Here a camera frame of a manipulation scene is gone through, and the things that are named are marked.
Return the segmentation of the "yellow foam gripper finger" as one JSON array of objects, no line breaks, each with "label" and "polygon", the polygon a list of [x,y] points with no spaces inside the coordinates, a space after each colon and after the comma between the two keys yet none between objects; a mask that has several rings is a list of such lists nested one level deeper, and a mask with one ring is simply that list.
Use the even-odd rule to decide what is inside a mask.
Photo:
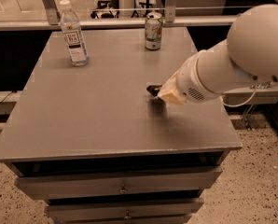
[{"label": "yellow foam gripper finger", "polygon": [[174,73],[160,88],[157,95],[163,102],[175,105],[184,105],[187,97],[176,86],[177,73]]}]

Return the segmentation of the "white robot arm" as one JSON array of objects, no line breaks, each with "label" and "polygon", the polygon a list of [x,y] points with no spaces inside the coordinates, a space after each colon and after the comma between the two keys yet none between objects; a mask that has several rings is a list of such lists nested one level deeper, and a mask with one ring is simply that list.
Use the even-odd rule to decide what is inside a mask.
[{"label": "white robot arm", "polygon": [[203,103],[226,91],[278,83],[278,5],[253,7],[230,26],[227,38],[189,57],[161,86],[166,103]]}]

